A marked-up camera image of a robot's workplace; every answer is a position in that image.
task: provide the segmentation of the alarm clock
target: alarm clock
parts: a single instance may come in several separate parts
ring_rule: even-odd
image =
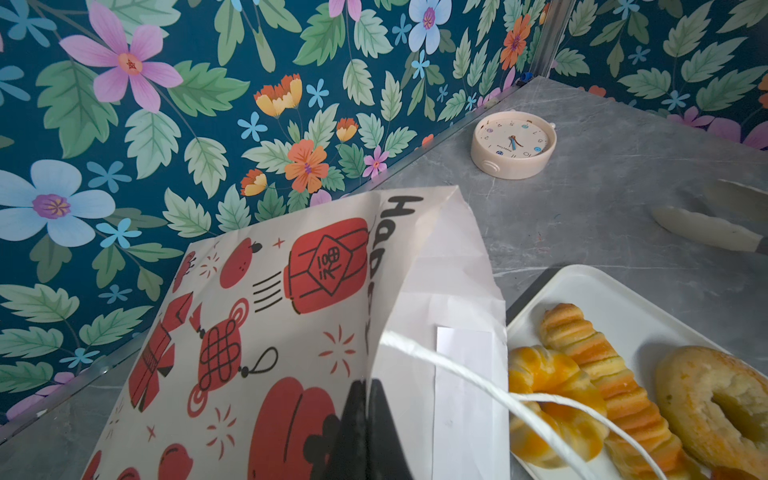
[[[472,161],[493,177],[533,177],[544,170],[557,141],[554,124],[523,111],[502,111],[475,127]]]

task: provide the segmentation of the pastry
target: pastry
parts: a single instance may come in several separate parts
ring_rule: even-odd
[[[509,391],[549,393],[583,403],[605,415],[603,397],[566,355],[543,346],[524,346],[509,353]],[[592,460],[603,449],[608,428],[581,410],[555,403],[526,402],[584,460]],[[565,466],[558,454],[522,420],[511,416],[509,445],[512,453],[542,468]]]
[[[691,455],[768,480],[768,379],[726,353],[685,346],[659,363],[656,390]]]
[[[670,480],[700,475],[683,452],[680,439],[669,430],[648,392],[637,384],[605,335],[575,305],[561,303],[546,312],[540,328],[544,345],[571,357],[584,370],[605,399],[607,417],[637,440]],[[651,466],[635,448],[615,433],[605,441],[611,460],[627,480],[656,478]]]

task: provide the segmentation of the floral wallpaper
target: floral wallpaper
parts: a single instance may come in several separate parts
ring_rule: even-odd
[[[768,147],[768,0],[578,0],[551,78]]]
[[[147,328],[189,242],[341,197],[529,65],[546,0],[0,0],[0,422]]]

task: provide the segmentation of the green leaf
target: green leaf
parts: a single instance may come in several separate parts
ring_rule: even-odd
[[[226,68],[208,70],[209,65],[199,63],[193,67],[192,61],[186,60],[174,67],[184,82],[168,88],[168,93],[176,106],[191,117],[196,117],[197,112],[215,117],[215,110],[230,110],[230,102],[243,96],[250,86],[249,81],[228,78]]]
[[[162,284],[163,278],[160,275],[152,273],[142,266],[139,267],[139,278],[136,286],[147,294],[149,300],[156,302],[160,298],[160,285]]]
[[[286,10],[285,0],[261,0],[259,10],[264,15],[264,20],[272,28],[281,27],[292,33],[301,31],[301,24],[296,17]]]
[[[275,139],[275,143],[262,140],[261,147],[246,150],[243,153],[243,158],[256,162],[257,168],[262,170],[284,174],[286,172],[286,165],[293,163],[288,158],[290,148],[291,144],[284,144],[277,139]]]
[[[137,306],[125,311],[119,308],[107,316],[99,315],[91,325],[83,325],[80,328],[80,340],[90,346],[117,342],[141,323],[141,317],[151,308],[151,305]]]
[[[253,216],[259,222],[264,222],[270,218],[279,217],[280,215],[284,215],[286,213],[286,206],[283,202],[283,197],[277,196],[277,188],[275,187],[275,183],[272,183],[266,189],[264,199],[259,200],[256,208],[258,211],[254,213]]]
[[[360,14],[360,20],[355,22],[355,48],[366,57],[378,58],[392,51],[392,44],[386,37],[387,29],[382,25],[382,19],[376,12],[365,9]]]
[[[714,0],[701,5],[690,17],[684,16],[677,27],[670,29],[669,39],[664,40],[664,51],[672,57],[679,58],[692,52],[699,46],[699,40],[704,36],[704,29],[710,24],[707,15]]]
[[[638,70],[636,74],[619,78],[619,83],[628,87],[627,91],[636,97],[647,100],[659,98],[670,89],[672,77],[668,71],[658,71],[656,68]]]
[[[374,149],[384,137],[384,127],[382,121],[374,114],[357,114],[357,121],[360,123],[360,138],[366,148]]]
[[[648,17],[640,12],[632,12],[629,16],[629,24],[627,25],[627,33],[635,37],[637,41],[642,44],[648,45]]]
[[[344,170],[346,177],[360,178],[363,171],[366,169],[366,164],[363,161],[364,155],[362,148],[357,145],[341,144],[336,145],[336,149],[339,151],[339,156],[341,157],[339,166]]]
[[[478,39],[475,42],[475,47],[480,45],[480,42],[485,37],[485,34],[491,30],[491,25],[493,25],[493,21],[496,19],[496,12],[498,11],[500,1],[501,0],[485,0],[483,2],[482,11],[480,12],[480,22],[478,22]]]
[[[611,68],[611,75],[616,78],[619,75],[619,67],[621,62],[624,61],[624,50],[621,49],[621,42],[617,41],[614,45],[614,49],[608,55],[608,59],[605,63]]]
[[[299,193],[295,190],[291,190],[288,194],[288,213],[292,214],[299,210],[303,210],[310,203],[310,191],[304,190]]]
[[[214,18],[214,28],[219,32],[219,65],[223,67],[232,58],[235,47],[245,38],[243,17],[234,9],[232,2],[221,2]]]
[[[462,41],[458,44],[456,49],[456,59],[453,61],[453,78],[464,78],[469,69],[469,28],[464,30],[462,35]]]
[[[337,190],[344,191],[346,186],[344,185],[344,174],[336,167],[328,169],[328,177],[323,178],[323,188],[335,192]]]
[[[498,72],[498,59],[502,54],[502,50],[498,49],[496,53],[491,57],[491,61],[485,66],[485,71],[482,72],[482,80],[480,80],[480,95],[485,95],[491,91],[493,82],[496,80],[496,73]]]
[[[103,249],[91,262],[91,267],[96,270],[96,286],[104,288],[114,279],[118,272],[125,268],[125,258],[120,250],[112,244]]]
[[[140,228],[158,228],[168,225],[168,222],[162,218],[152,217],[151,215],[142,215],[141,210],[137,208],[115,208],[113,214],[109,217],[106,217],[105,220],[117,226],[124,218],[131,219],[131,226],[128,228],[128,230],[138,230]]]
[[[703,51],[696,50],[690,60],[683,62],[683,67],[680,69],[683,80],[688,83],[696,83],[712,78],[714,72],[719,71],[725,63],[733,58],[731,52],[736,50],[736,47],[741,45],[744,40],[746,37],[731,38],[721,45],[714,42]]]
[[[296,125],[296,122],[293,120],[288,120],[288,135],[294,144],[298,144],[301,141],[299,125]]]
[[[440,67],[437,64],[431,64],[425,68],[427,74],[427,82],[430,85],[442,85],[445,83],[445,77],[440,73]]]
[[[29,330],[6,329],[0,335],[0,355],[30,359],[55,352],[63,341],[64,335],[56,329],[47,332],[37,326]]]
[[[384,81],[384,89],[382,90],[382,118],[386,121],[392,121],[397,117],[402,108],[402,90],[400,89],[400,82],[395,80],[388,71],[386,72],[386,80]]]
[[[272,73],[275,71],[275,54],[272,53],[272,48],[270,47],[270,44],[267,43],[266,37],[261,30],[256,31],[251,29],[251,31],[253,32],[253,38],[256,39],[256,51],[259,52],[261,66],[267,72]]]
[[[467,83],[469,83],[470,87],[474,87],[475,84],[480,81],[480,75],[482,75],[483,67],[485,67],[485,60],[487,59],[487,55],[485,54],[485,50],[488,48],[488,40],[485,41],[484,44],[482,44],[482,47],[480,47],[480,51],[475,53],[475,57],[472,59],[472,64],[469,65],[469,76],[467,77]]]
[[[170,188],[165,190],[165,207],[163,217],[170,223],[168,226],[179,233],[179,237],[199,237],[210,231],[210,214],[202,205],[187,197],[182,200]]]
[[[601,43],[613,41],[613,39],[616,38],[616,35],[619,35],[619,32],[624,27],[624,23],[626,22],[626,20],[617,20],[615,22],[609,23],[608,25],[605,25],[603,27],[602,33],[590,41],[589,46],[594,47],[595,45],[599,45]]]
[[[154,263],[166,258],[176,258],[184,255],[181,250],[175,248],[163,247],[159,243],[142,243],[140,245],[131,245],[127,250],[134,257],[138,257],[145,262]]]
[[[101,103],[94,93],[96,73],[76,61],[49,65],[35,84],[48,87],[38,97],[38,108],[50,107],[43,117],[47,129],[58,128],[63,158],[77,157],[94,140],[109,138],[109,124],[118,124],[111,104]]]
[[[449,121],[458,117],[458,114],[462,113],[462,110],[464,110],[464,103],[466,101],[467,94],[464,90],[459,90],[458,93],[453,94],[453,96],[445,103],[445,107],[440,112],[440,116],[437,120]]]
[[[0,392],[18,393],[45,385],[53,377],[53,367],[46,362],[33,365],[16,362],[15,366],[0,365]]]
[[[69,318],[80,306],[80,300],[60,288],[57,291],[42,283],[35,288],[21,285],[0,285],[0,296],[8,302],[0,303],[16,316],[23,316],[28,322],[54,323]]]
[[[589,65],[584,61],[584,56],[578,50],[563,48],[554,57],[558,65],[554,70],[566,77],[575,77],[580,73],[589,74]]]
[[[47,283],[53,280],[63,263],[72,260],[72,252],[62,247],[46,233],[29,252],[29,259],[38,263],[38,280]]]
[[[741,100],[745,93],[755,88],[752,83],[768,70],[763,65],[749,68],[739,73],[738,70],[729,71],[722,78],[714,78],[706,88],[699,89],[696,93],[696,104],[703,111],[718,111],[728,108],[737,100]]]
[[[336,109],[338,107],[339,104],[333,104],[324,111],[318,110],[315,117],[310,120],[310,125],[307,127],[308,131],[304,133],[304,139],[313,141],[315,143],[315,148],[318,146],[328,148],[328,145],[330,145],[331,138],[333,138],[333,132],[336,131]]]
[[[739,27],[752,27],[768,15],[768,0],[742,0],[728,12],[728,22],[717,33],[726,33]]]
[[[192,174],[195,185],[203,184],[203,189],[211,198],[219,190],[219,182],[227,179],[230,163],[224,157],[227,149],[213,138],[195,137],[184,150],[184,161],[189,162],[187,169]]]
[[[293,63],[297,65],[309,65],[316,61],[319,67],[328,58],[333,60],[336,50],[344,45],[346,37],[344,15],[330,18],[327,3],[319,5],[317,11],[318,13],[309,19],[310,26],[301,32],[304,45],[293,59]]]
[[[364,61],[354,58],[349,62],[344,71],[342,85],[347,96],[352,98],[356,104],[373,105],[373,95],[371,94],[373,83],[371,82],[371,74],[368,72],[368,65]]]
[[[250,225],[250,208],[245,199],[237,193],[237,185],[229,187],[227,194],[224,195],[224,201],[219,202],[216,220],[219,220],[219,230],[223,232],[239,230]]]
[[[451,31],[446,28],[440,28],[440,43],[437,46],[440,53],[453,53],[456,51],[456,44],[451,40]]]
[[[171,151],[178,153],[177,138],[181,131],[176,122],[163,112],[153,114],[144,109],[134,112],[125,121],[126,127],[132,127],[125,134],[128,145],[128,158],[136,157],[136,179],[152,175],[160,164],[170,164]]]
[[[413,91],[411,92],[411,103],[408,105],[408,115],[413,113],[416,105],[418,105],[422,98],[424,98],[424,83],[425,80],[422,78],[413,88]]]
[[[576,4],[571,20],[568,21],[568,33],[571,37],[581,37],[592,29],[592,23],[597,18],[595,12],[598,5],[594,0],[581,0]]]

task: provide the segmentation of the clock face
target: clock face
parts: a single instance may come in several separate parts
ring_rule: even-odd
[[[508,158],[535,157],[547,149],[549,139],[530,120],[492,120],[479,132],[480,145]]]

